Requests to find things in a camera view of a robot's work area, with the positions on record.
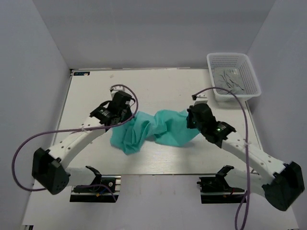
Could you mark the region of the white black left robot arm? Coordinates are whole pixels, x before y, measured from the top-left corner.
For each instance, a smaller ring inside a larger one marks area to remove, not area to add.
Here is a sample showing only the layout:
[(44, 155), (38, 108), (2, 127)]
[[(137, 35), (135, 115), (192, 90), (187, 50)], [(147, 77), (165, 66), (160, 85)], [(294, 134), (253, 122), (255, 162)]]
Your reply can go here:
[(51, 194), (56, 195), (67, 186), (85, 187), (90, 191), (101, 187), (102, 175), (97, 169), (71, 168), (69, 164), (96, 138), (132, 116), (130, 94), (117, 91), (111, 96), (110, 101), (101, 103), (89, 114), (79, 131), (72, 131), (47, 150), (39, 148), (34, 152), (32, 176)]

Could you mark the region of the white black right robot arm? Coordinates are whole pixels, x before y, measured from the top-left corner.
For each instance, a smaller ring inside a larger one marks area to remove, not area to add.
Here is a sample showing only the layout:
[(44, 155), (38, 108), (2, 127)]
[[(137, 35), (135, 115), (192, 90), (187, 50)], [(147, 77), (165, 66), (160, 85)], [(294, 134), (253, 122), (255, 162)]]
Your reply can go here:
[(278, 160), (248, 144), (234, 127), (217, 121), (205, 103), (188, 109), (187, 127), (197, 129), (205, 139), (249, 164), (257, 174), (247, 174), (226, 165), (213, 177), (202, 177), (198, 184), (204, 193), (228, 192), (233, 188), (250, 191), (264, 198), (276, 209), (286, 211), (303, 193), (305, 186), (300, 165)]

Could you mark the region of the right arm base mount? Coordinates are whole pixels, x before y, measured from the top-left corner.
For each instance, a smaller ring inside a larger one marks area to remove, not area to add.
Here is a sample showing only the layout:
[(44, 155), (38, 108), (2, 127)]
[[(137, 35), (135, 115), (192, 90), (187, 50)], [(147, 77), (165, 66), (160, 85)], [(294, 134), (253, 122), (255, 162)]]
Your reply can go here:
[(245, 194), (244, 189), (230, 187), (215, 176), (199, 177), (197, 185), (202, 204), (239, 204)]

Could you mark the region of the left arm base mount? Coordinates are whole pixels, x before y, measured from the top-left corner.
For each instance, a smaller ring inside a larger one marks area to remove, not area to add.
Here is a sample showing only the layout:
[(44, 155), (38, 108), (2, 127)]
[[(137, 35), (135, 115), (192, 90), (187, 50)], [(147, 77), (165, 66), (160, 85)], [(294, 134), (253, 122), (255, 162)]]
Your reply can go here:
[(71, 189), (71, 203), (115, 203), (121, 186), (120, 175), (103, 175), (91, 185), (77, 185)]

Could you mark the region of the teal green t shirt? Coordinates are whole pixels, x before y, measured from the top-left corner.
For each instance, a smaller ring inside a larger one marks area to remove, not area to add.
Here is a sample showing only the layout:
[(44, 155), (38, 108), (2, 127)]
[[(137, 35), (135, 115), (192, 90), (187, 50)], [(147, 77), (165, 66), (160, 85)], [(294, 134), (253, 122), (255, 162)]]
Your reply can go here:
[(183, 147), (200, 133), (187, 128), (187, 116), (185, 110), (159, 110), (154, 115), (139, 111), (132, 120), (112, 129), (110, 144), (126, 155), (140, 151), (147, 140)]

